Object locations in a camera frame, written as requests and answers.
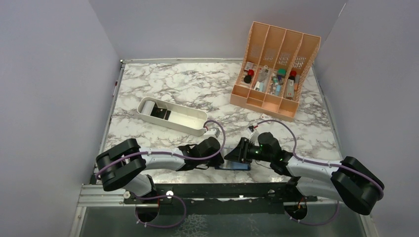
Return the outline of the blue leather card holder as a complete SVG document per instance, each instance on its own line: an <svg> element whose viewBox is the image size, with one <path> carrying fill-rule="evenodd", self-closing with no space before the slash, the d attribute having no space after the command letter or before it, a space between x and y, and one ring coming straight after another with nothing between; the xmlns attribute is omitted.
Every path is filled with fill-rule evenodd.
<svg viewBox="0 0 419 237"><path fill-rule="evenodd" d="M236 171L250 171L251 166L247 163L225 161L223 164L216 166L218 170L236 170Z"/></svg>

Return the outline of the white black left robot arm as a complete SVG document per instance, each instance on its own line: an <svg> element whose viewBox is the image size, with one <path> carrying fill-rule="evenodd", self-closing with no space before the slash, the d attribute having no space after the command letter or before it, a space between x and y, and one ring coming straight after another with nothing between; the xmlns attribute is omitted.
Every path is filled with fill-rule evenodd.
<svg viewBox="0 0 419 237"><path fill-rule="evenodd" d="M142 148L136 139L127 139L96 157L96 179L106 192L126 189L145 203L155 198L155 186L144 170L188 171L199 165L217 167L224 163L219 141L210 137L199 144L174 149Z"/></svg>

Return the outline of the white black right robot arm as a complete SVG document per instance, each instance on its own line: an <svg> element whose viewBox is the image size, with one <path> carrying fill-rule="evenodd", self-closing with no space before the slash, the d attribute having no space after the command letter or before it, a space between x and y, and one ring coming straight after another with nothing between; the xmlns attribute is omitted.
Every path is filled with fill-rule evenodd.
<svg viewBox="0 0 419 237"><path fill-rule="evenodd" d="M224 158L240 163L268 162L275 173L290 178L281 194L292 201L323 197L341 201L358 214L369 215L383 198L384 184L354 157L330 162L298 157L283 150L270 132L260 134L257 142L242 137Z"/></svg>

